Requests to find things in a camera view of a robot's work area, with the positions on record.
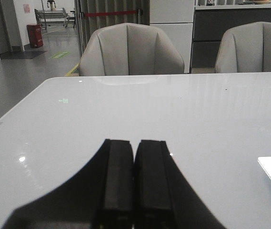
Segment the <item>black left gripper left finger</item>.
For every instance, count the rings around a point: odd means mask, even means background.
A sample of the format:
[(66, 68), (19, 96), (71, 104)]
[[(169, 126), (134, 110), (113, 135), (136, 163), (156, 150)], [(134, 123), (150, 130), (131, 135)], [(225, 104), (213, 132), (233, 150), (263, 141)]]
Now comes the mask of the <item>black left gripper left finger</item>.
[(106, 139), (89, 162), (48, 194), (15, 209), (4, 229), (130, 229), (133, 152)]

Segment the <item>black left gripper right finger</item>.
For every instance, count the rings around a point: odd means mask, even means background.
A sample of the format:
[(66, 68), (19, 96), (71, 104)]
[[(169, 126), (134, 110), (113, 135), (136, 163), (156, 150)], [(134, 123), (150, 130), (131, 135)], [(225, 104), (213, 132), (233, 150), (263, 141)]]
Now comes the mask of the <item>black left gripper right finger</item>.
[(183, 176), (166, 142), (142, 140), (134, 169), (135, 228), (224, 228)]

